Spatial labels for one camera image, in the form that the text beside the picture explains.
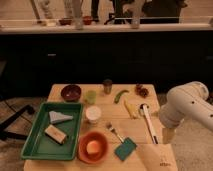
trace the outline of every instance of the red object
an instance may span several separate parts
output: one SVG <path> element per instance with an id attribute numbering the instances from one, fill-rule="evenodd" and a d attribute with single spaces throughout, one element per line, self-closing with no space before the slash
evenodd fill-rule
<path id="1" fill-rule="evenodd" d="M 75 84 L 67 85 L 61 90 L 61 96 L 67 102 L 76 102 L 81 97 L 81 88 Z"/>
<path id="2" fill-rule="evenodd" d="M 85 25 L 90 25 L 92 23 L 92 17 L 91 16 L 84 16 L 83 22 Z"/>
<path id="3" fill-rule="evenodd" d="M 100 145 L 98 147 L 99 152 L 89 154 L 87 151 L 88 144 L 94 141 Z M 105 135 L 96 131 L 89 132 L 79 140 L 78 158 L 88 164 L 97 164 L 105 160 L 108 149 L 108 141 Z"/>

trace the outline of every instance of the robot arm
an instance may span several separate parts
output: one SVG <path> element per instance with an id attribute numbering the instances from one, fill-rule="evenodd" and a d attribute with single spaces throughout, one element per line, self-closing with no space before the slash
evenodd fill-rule
<path id="1" fill-rule="evenodd" d="M 167 93 L 167 103 L 159 111 L 160 121 L 167 128 L 175 128 L 188 115 L 213 131 L 213 106 L 205 101 L 208 95 L 201 82 L 172 88 Z"/>

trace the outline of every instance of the small bowl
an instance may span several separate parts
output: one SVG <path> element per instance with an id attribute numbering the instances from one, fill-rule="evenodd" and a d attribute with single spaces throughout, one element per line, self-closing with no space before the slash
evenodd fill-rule
<path id="1" fill-rule="evenodd" d="M 81 97 L 81 88 L 75 84 L 67 85 L 61 90 L 61 96 L 67 102 L 76 102 Z"/>
<path id="2" fill-rule="evenodd" d="M 78 145 L 78 158 L 88 164 L 103 162 L 108 153 L 108 141 L 100 132 L 89 132 L 82 136 Z"/>
<path id="3" fill-rule="evenodd" d="M 72 19 L 71 18 L 62 18 L 59 20 L 60 25 L 65 26 L 65 25 L 71 25 L 72 24 Z"/>
<path id="4" fill-rule="evenodd" d="M 92 17 L 91 16 L 84 16 L 83 17 L 83 22 L 84 22 L 85 25 L 91 25 Z"/>

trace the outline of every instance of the cup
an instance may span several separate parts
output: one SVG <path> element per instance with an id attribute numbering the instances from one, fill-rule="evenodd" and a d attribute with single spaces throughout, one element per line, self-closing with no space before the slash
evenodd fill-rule
<path id="1" fill-rule="evenodd" d="M 89 90 L 85 93 L 85 101 L 88 104 L 95 104 L 95 100 L 96 100 L 96 92 L 93 90 Z"/>
<path id="2" fill-rule="evenodd" d="M 101 118 L 101 109 L 98 106 L 91 106 L 86 109 L 86 118 L 91 124 L 96 124 Z"/>
<path id="3" fill-rule="evenodd" d="M 112 80 L 106 79 L 103 81 L 103 86 L 104 86 L 104 93 L 105 94 L 110 94 L 112 90 Z"/>

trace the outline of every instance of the green pepper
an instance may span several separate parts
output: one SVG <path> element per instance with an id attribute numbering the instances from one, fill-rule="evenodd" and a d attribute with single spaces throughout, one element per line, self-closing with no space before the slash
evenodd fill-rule
<path id="1" fill-rule="evenodd" d="M 115 96 L 114 103 L 117 104 L 117 103 L 119 102 L 119 100 L 120 100 L 120 98 L 121 98 L 121 95 L 122 95 L 123 93 L 129 93 L 129 91 L 128 91 L 128 90 L 122 90 L 122 91 L 120 91 L 120 92 Z"/>

